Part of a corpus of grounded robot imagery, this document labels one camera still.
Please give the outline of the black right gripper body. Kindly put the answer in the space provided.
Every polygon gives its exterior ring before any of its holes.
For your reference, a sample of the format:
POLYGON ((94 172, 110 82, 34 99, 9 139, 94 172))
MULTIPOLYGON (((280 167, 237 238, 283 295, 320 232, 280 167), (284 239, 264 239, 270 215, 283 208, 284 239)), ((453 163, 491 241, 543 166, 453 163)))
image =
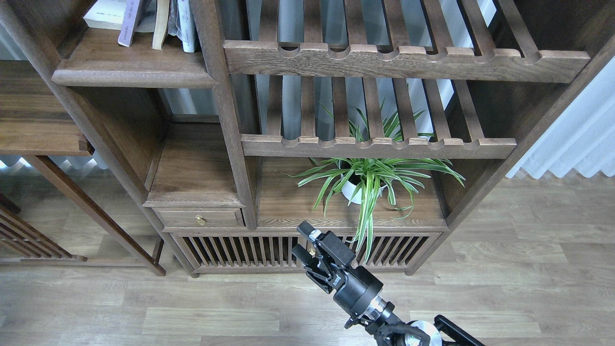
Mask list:
POLYGON ((310 232, 315 255, 305 253, 306 275, 325 293, 332 290, 336 304, 352 320, 377 320, 384 311, 383 284, 365 267, 353 268, 355 253, 333 232, 310 232))

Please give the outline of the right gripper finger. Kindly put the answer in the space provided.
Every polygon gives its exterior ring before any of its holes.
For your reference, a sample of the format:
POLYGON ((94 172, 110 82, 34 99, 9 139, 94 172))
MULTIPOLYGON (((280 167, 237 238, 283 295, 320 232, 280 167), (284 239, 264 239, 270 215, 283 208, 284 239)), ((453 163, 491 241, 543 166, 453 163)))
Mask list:
POLYGON ((308 221, 303 221, 297 226, 297 231, 309 242, 315 243, 323 239, 323 232, 316 229, 308 221))
POLYGON ((302 245, 295 245, 292 248, 292 254, 299 260, 303 265, 312 265, 315 263, 314 255, 308 252, 302 245))

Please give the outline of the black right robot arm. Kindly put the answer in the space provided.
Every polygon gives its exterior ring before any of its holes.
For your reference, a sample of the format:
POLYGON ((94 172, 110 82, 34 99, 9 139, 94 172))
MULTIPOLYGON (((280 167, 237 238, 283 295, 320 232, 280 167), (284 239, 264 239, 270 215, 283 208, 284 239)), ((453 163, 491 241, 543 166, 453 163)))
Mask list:
POLYGON ((443 315, 433 323, 403 322, 394 314, 394 304, 380 297, 383 284, 365 267, 352 267, 355 254, 333 232, 325 234, 303 221, 297 228, 314 247, 310 254, 296 245, 292 254, 306 275, 348 315, 345 328, 363 326, 379 346, 479 346, 480 341, 443 315))

